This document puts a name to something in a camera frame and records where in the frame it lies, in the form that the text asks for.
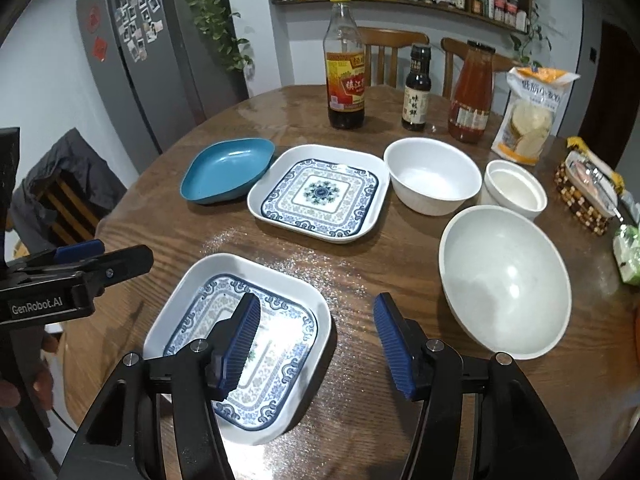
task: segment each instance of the red label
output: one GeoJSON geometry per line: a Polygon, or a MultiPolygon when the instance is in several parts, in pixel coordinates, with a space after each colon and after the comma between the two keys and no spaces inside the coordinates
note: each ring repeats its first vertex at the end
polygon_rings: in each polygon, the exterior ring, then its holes
{"type": "Polygon", "coordinates": [[[364,54],[326,54],[326,88],[329,107],[340,112],[364,108],[364,54]]]}
{"type": "Polygon", "coordinates": [[[89,21],[86,24],[86,28],[91,34],[93,34],[100,25],[100,9],[97,6],[93,6],[89,11],[89,21]]]}
{"type": "Polygon", "coordinates": [[[107,42],[100,36],[97,36],[94,41],[94,50],[92,54],[100,61],[104,61],[105,54],[107,54],[107,42]]]}

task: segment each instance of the blue and white square plate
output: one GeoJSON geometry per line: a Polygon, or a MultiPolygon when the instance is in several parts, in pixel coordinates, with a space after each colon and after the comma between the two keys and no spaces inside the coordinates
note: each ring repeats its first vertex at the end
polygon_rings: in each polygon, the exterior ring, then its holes
{"type": "Polygon", "coordinates": [[[264,444],[290,424],[329,337],[329,309],[313,286],[234,254],[207,256],[166,302],[143,355],[171,355],[206,337],[246,292],[260,299],[260,326],[238,388],[213,407],[226,439],[264,444]]]}
{"type": "Polygon", "coordinates": [[[306,144],[276,160],[247,204],[265,222],[348,243],[376,224],[388,184],[388,169],[376,156],[306,144]]]}

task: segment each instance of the refrigerator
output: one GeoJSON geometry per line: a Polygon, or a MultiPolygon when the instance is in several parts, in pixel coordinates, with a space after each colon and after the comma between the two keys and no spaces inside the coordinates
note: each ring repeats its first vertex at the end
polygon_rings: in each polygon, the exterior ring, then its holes
{"type": "Polygon", "coordinates": [[[140,173],[198,124],[247,99],[242,71],[226,69],[187,0],[77,0],[76,12],[98,92],[140,173]]]}

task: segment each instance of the wooden table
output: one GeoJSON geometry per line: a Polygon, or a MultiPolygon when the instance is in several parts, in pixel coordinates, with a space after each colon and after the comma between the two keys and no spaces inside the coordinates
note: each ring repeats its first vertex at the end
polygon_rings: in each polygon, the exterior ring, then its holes
{"type": "MultiPolygon", "coordinates": [[[[329,244],[251,216],[245,200],[215,206],[187,204],[178,192],[191,159],[205,146],[234,137],[265,137],[279,155],[299,144],[319,143],[382,157],[400,125],[402,92],[367,89],[361,130],[332,129],[323,86],[295,86],[260,95],[196,128],[161,156],[129,189],[98,230],[108,250],[147,244],[156,262],[146,276],[107,290],[96,313],[68,324],[66,405],[80,423],[118,359],[142,350],[145,336],[178,280],[198,259],[231,252],[302,278],[329,303],[337,340],[330,364],[302,420],[275,441],[256,447],[229,445],[238,478],[398,478],[420,406],[393,385],[372,320],[372,299],[388,290],[405,316],[473,356],[488,352],[471,341],[444,298],[437,251],[451,216],[429,218],[405,207],[390,189],[378,225],[352,244],[329,244]]],[[[446,134],[448,101],[434,96],[434,136],[455,144],[484,170],[500,117],[492,116],[479,146],[446,134]]],[[[566,150],[549,142],[533,173],[549,204],[536,219],[554,242],[571,277],[574,304],[569,327],[549,354],[520,366],[539,393],[584,480],[596,479],[626,440],[629,418],[640,403],[640,370],[634,349],[632,289],[620,282],[610,234],[587,232],[564,208],[552,183],[566,150]]],[[[466,479],[472,417],[465,414],[455,478],[466,479]]],[[[162,424],[170,479],[180,478],[172,422],[162,424]]]]}

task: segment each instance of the doorway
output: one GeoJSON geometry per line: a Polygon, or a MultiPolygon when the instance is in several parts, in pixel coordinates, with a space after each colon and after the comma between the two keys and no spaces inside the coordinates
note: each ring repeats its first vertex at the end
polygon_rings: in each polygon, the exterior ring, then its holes
{"type": "Polygon", "coordinates": [[[640,104],[640,53],[625,30],[602,22],[600,60],[578,135],[615,168],[636,123],[640,104]]]}

